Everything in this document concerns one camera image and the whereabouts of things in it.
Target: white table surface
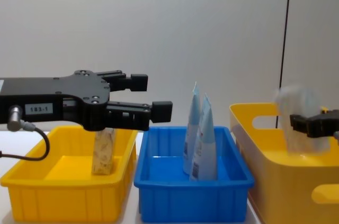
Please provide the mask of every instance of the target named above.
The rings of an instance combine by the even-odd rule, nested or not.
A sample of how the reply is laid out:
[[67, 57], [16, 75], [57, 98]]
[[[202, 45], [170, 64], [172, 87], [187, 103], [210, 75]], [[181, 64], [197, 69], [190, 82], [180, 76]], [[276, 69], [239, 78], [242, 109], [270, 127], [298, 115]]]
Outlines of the white table surface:
[[[41, 136], [33, 132], [1, 131], [0, 150], [3, 153], [25, 155], [39, 140], [41, 140]], [[141, 141], [142, 133], [138, 133], [136, 140], [137, 155], [140, 152]], [[16, 162], [17, 160], [15, 159], [0, 158], [0, 176], [3, 176]], [[120, 220], [116, 223], [142, 223], [138, 212], [138, 196], [138, 189], [132, 185], [130, 187], [128, 199], [125, 201], [125, 211], [122, 213]], [[12, 217], [10, 198], [6, 187], [0, 187], [0, 221], [2, 224], [15, 223]], [[246, 221], [243, 223], [260, 224], [260, 221], [249, 202], [247, 202]]]

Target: sponge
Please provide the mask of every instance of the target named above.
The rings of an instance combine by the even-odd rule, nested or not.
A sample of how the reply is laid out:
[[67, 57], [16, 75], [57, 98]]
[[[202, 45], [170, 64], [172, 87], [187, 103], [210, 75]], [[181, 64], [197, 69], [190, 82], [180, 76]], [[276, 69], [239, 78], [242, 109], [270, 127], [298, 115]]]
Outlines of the sponge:
[[115, 130], [105, 128], [95, 134], [92, 174], [109, 175], [113, 167]]

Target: basket handle hole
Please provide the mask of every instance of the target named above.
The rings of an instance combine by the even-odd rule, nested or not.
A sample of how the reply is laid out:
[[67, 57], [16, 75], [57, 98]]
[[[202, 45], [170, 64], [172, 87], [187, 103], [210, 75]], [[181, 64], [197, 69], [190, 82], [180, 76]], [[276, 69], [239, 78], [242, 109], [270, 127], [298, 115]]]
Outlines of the basket handle hole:
[[272, 115], [255, 117], [252, 126], [255, 129], [275, 129], [275, 121], [276, 117]]
[[311, 194], [317, 204], [338, 204], [339, 184], [323, 184], [316, 187]]

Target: yellow plastic bin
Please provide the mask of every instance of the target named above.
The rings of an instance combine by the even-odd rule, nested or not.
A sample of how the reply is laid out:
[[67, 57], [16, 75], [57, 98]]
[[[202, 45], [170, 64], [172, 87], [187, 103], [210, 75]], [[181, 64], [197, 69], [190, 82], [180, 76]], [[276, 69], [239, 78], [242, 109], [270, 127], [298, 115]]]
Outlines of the yellow plastic bin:
[[318, 156], [287, 153], [281, 129], [257, 129], [259, 116], [278, 115], [273, 103], [234, 104], [231, 131], [255, 185], [249, 199], [265, 224], [339, 223], [339, 146]]
[[[132, 181], [137, 131], [117, 130], [114, 170], [92, 175], [94, 132], [80, 126], [49, 133], [51, 150], [40, 162], [21, 160], [1, 179], [16, 221], [108, 222], [118, 219]], [[44, 152], [39, 142], [27, 156]]]

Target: transparent plastic bag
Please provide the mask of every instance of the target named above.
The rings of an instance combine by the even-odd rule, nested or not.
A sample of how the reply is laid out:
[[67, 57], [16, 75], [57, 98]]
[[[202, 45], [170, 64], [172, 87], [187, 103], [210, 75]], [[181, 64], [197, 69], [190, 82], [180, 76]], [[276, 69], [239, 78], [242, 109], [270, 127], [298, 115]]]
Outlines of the transparent plastic bag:
[[308, 118], [321, 113], [320, 100], [313, 91], [300, 86], [287, 86], [279, 90], [275, 102], [281, 114], [279, 122], [289, 153], [317, 154], [329, 150], [328, 137], [308, 138], [306, 134], [294, 131], [291, 126], [291, 114]]

